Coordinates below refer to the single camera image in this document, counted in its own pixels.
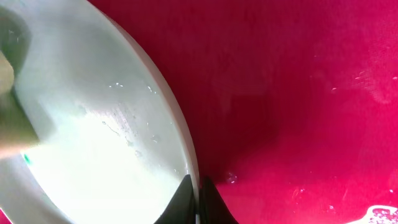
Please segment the red plastic tray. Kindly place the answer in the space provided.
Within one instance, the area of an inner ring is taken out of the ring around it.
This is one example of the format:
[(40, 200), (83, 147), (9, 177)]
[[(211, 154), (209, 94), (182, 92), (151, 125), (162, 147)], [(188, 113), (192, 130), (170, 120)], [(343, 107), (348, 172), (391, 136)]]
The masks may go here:
[(396, 1), (88, 1), (168, 83), (238, 223), (397, 222)]

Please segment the yellow green sponge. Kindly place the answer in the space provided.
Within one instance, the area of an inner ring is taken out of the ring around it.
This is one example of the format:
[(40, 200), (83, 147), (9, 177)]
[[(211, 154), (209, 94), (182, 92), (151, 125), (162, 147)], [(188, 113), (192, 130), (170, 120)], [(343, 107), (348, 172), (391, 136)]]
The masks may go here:
[(1, 52), (1, 159), (38, 145), (39, 139), (12, 89), (14, 69)]

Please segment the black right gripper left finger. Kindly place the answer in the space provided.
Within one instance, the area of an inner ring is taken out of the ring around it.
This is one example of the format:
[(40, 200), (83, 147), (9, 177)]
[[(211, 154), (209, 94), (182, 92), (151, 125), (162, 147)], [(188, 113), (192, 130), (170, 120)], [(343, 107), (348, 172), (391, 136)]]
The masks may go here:
[(164, 212), (154, 224), (196, 224), (192, 179), (185, 175)]

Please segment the white plate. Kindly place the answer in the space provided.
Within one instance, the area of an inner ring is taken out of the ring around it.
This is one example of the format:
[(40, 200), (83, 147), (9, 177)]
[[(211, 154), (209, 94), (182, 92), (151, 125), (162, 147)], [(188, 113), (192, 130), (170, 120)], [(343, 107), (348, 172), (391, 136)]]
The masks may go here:
[(2, 1), (1, 50), (39, 143), (1, 161), (12, 223), (155, 223), (184, 180), (189, 128), (142, 47), (88, 1)]

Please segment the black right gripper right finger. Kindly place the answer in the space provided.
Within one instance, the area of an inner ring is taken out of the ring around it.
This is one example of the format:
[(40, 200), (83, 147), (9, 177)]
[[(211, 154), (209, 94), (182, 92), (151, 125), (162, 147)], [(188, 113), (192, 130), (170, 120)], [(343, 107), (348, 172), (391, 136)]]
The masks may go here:
[(199, 211), (201, 224), (238, 224), (209, 177), (201, 182)]

